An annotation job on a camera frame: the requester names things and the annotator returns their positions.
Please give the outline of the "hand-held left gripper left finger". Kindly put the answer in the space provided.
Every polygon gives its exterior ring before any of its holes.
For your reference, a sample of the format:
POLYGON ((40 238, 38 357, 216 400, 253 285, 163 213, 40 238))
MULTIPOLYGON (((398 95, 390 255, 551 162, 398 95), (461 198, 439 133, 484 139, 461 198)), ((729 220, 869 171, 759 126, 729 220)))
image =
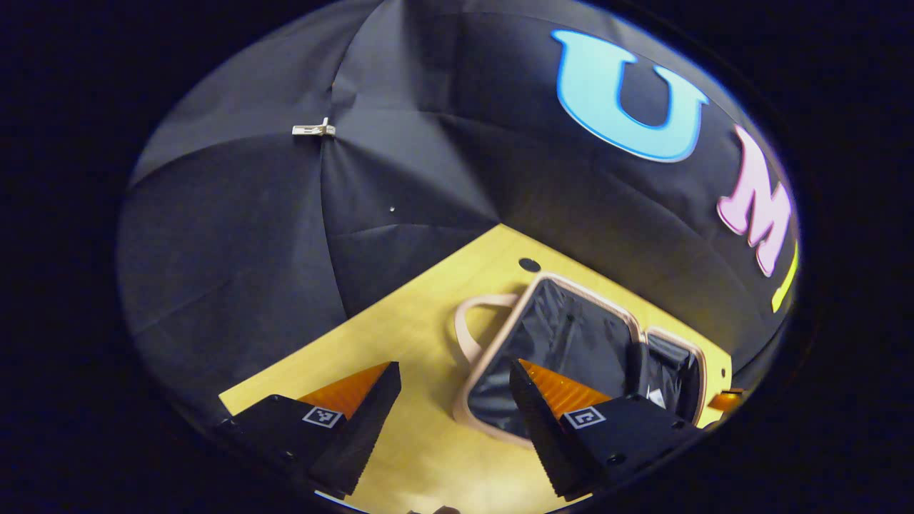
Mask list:
POLYGON ((228 451, 301 493, 352 495, 401 393, 384 362, 298 399, 271 394, 218 426, 228 451))

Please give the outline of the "black backdrop cloth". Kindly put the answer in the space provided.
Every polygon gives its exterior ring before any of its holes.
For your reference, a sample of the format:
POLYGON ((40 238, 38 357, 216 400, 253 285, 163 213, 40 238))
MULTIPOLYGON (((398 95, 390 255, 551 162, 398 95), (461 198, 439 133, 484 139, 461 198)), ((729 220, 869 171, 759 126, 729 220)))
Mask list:
POLYGON ((754 108, 620 9, 340 0, 154 131, 116 244, 134 345, 193 422, 497 225, 770 364, 798 211, 754 108), (293 136, 329 117, 336 137, 293 136))

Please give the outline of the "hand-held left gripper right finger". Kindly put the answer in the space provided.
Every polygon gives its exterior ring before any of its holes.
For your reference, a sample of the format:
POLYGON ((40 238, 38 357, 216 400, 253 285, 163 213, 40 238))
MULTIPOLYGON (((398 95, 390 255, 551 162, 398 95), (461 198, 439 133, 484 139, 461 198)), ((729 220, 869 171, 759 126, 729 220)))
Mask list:
POLYGON ((704 433, 639 394, 611 399, 526 359, 511 364, 509 383, 536 455, 564 500, 626 487, 704 433))

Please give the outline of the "pale pink suitcase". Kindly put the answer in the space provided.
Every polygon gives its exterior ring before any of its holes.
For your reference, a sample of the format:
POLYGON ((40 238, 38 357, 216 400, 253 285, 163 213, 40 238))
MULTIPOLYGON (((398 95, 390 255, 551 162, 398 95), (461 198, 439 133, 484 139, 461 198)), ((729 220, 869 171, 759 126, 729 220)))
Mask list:
POLYGON ((663 326, 666 314, 610 299, 557 273, 542 272, 515 295, 463 301, 453 316, 470 373, 453 403, 457 423, 494 439, 530 447, 509 387, 512 362, 523 359, 557 374, 546 388, 555 416, 583 407, 580 383, 611 399, 636 394, 698 427, 715 422, 708 395, 708 357, 718 349, 702 336, 663 326))

